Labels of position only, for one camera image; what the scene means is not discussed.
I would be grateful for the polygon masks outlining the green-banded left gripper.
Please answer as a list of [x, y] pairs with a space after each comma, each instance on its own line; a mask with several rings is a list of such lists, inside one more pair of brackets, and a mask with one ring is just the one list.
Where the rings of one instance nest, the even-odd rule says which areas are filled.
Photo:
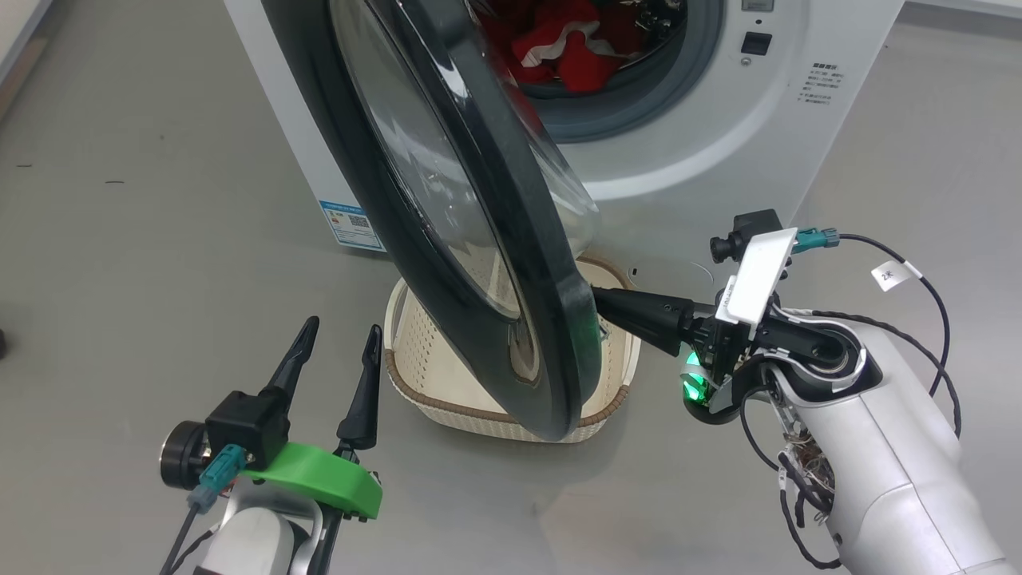
[[[259, 391], [260, 397], [293, 399], [304, 364], [315, 348], [319, 328], [320, 317], [310, 316], [304, 320], [295, 341], [278, 364], [270, 382]], [[374, 324], [362, 349], [362, 374], [355, 395], [346, 417], [337, 426], [337, 450], [376, 447], [383, 351], [382, 328]], [[353, 517], [375, 520], [381, 509], [382, 486], [375, 474], [358, 463], [314, 445], [288, 443], [265, 470], [245, 467], [240, 474]]]

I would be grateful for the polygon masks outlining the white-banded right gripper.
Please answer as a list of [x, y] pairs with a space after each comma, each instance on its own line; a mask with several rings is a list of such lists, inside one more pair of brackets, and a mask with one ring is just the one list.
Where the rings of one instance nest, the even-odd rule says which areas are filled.
[[683, 365], [682, 380], [706, 388], [700, 400], [686, 397], [685, 408], [698, 422], [731, 422], [751, 388], [748, 355], [796, 241], [795, 228], [751, 237], [709, 317], [697, 320], [692, 299], [654, 292], [593, 287], [592, 297], [599, 316], [654, 348], [678, 356], [686, 343], [698, 353], [701, 371]]

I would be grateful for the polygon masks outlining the black round glass washer door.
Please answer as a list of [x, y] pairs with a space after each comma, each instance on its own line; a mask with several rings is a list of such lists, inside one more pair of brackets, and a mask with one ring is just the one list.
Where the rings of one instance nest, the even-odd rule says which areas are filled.
[[485, 392], [558, 441], [597, 388], [594, 200], [467, 0], [262, 0], [311, 119]]

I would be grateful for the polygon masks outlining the red and white garment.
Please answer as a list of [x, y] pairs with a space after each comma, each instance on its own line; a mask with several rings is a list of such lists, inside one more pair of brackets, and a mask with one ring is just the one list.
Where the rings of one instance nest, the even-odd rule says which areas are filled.
[[559, 81], [570, 93], [603, 89], [629, 59], [601, 33], [592, 0], [470, 0], [497, 56], [519, 84]]

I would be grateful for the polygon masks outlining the cream perforated laundry basket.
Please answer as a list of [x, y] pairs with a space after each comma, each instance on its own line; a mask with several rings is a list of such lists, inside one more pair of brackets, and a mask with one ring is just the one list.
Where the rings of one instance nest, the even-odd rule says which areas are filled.
[[[562, 444], [591, 439], [628, 400], [642, 343], [603, 319], [600, 327], [602, 360], [597, 390], [585, 402], [576, 429], [560, 440]], [[394, 390], [430, 421], [497, 439], [541, 442], [489, 396], [442, 338], [404, 280], [399, 280], [390, 293], [383, 336], [386, 372]]]

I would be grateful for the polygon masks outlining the white front-load washing machine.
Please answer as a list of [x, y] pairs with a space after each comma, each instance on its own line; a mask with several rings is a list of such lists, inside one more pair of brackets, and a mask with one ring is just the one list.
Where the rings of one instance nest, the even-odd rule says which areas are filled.
[[598, 204], [599, 257], [642, 285], [702, 276], [730, 215], [788, 223], [905, 0], [587, 0], [614, 26], [679, 4], [667, 37], [601, 91], [521, 83]]

